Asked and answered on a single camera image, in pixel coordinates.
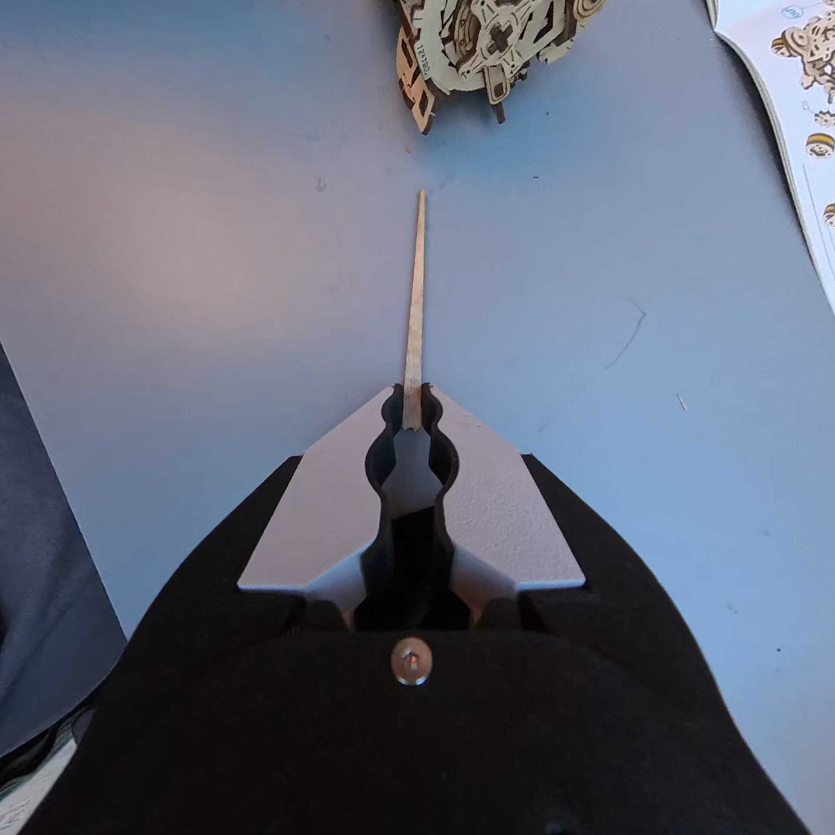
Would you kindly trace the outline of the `person's lap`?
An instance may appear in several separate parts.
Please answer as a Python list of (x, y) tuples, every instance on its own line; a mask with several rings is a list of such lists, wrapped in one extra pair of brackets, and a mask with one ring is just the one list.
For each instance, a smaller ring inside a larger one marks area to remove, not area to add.
[(126, 637), (1, 353), (1, 753), (59, 723)]

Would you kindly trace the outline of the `illustrated instruction booklet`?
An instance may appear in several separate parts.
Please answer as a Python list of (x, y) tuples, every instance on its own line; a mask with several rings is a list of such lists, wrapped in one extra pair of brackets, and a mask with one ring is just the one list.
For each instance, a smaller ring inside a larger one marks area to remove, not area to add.
[(706, 1), (767, 110), (802, 233), (834, 307), (834, 2)]

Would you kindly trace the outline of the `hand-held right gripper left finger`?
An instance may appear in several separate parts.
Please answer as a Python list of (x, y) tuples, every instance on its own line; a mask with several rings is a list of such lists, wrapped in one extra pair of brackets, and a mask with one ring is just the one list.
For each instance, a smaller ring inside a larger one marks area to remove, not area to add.
[(394, 392), (383, 388), (304, 451), (239, 590), (327, 600), (350, 623), (367, 595), (361, 556), (380, 526), (381, 498), (367, 475), (367, 453), (384, 430), (382, 408)]

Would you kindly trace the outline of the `wooden mechanical model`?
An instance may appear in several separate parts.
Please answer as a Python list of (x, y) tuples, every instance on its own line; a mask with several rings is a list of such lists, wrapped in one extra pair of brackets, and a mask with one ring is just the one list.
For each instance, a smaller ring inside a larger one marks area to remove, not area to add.
[(401, 27), (396, 66), (405, 105), (421, 134), (436, 101), (484, 90), (500, 124), (504, 100), (531, 61), (565, 57), (605, 1), (395, 1)]

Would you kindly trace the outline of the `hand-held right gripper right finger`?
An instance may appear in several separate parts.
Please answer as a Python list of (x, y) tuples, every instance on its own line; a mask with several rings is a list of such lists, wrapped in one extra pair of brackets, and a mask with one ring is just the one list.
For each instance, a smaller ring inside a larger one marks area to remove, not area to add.
[(579, 589), (585, 575), (516, 446), (439, 387), (422, 388), (428, 465), (441, 483), (441, 575), (476, 623), (493, 600)]

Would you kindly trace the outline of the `thin wooden stick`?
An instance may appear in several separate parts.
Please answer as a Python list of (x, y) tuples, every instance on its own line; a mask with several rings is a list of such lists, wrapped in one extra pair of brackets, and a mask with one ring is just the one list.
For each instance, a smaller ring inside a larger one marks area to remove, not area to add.
[(421, 190), (418, 195), (416, 237), (412, 270), (412, 291), (403, 373), (402, 427), (409, 431), (418, 431), (423, 425), (421, 393), (423, 385), (425, 213), (426, 192)]

